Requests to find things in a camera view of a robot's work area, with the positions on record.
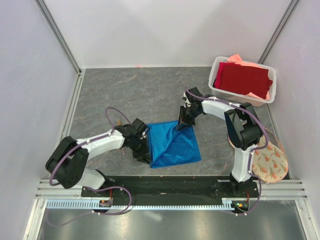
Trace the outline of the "blue cloth napkin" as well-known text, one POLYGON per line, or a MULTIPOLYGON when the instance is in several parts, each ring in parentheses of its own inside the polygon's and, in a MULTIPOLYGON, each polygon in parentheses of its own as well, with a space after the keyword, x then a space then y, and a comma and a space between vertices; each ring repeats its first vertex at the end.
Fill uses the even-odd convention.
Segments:
POLYGON ((152 169, 196 163, 202 160, 192 126, 177 130, 177 121, 150 123, 147 133, 152 169))

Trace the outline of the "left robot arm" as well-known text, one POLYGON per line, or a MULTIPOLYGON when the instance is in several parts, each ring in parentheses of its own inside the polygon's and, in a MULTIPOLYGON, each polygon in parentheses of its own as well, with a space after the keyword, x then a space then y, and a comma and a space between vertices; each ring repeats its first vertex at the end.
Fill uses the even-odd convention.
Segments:
POLYGON ((45 164, 50 173, 50 186, 70 189, 82 184, 99 197, 106 196, 110 191, 109 183, 100 171, 88 169, 87 161, 109 151, 129 148, 134 159, 149 165, 152 162, 149 130, 144 123, 131 123, 89 138, 63 138, 45 164))

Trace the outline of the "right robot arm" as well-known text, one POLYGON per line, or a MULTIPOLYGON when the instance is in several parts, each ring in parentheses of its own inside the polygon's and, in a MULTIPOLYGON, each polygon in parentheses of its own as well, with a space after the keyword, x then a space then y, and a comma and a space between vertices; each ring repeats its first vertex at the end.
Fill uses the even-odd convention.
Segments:
POLYGON ((195 119, 213 115, 225 121, 228 139, 235 148, 234 164, 229 191, 235 197, 247 191, 246 181, 252 176, 252 157, 260 138, 265 134, 255 109, 250 103, 235 104, 215 96, 203 97, 184 93, 185 103, 180 106, 176 129, 182 130, 196 124, 195 119))

